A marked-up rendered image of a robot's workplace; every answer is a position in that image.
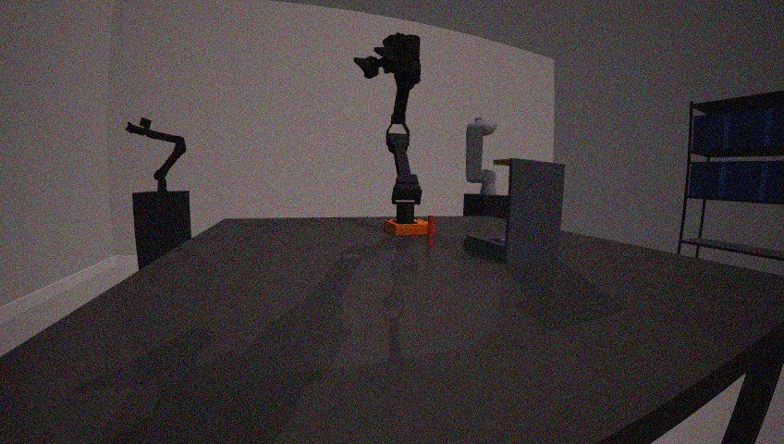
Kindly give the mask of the red peg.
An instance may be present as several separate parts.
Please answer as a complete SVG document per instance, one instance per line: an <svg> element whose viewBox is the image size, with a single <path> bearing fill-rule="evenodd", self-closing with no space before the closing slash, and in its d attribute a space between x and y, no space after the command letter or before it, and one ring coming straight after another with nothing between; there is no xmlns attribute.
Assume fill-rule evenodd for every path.
<svg viewBox="0 0 784 444"><path fill-rule="evenodd" d="M428 216L427 246L433 247L434 216Z"/></svg>

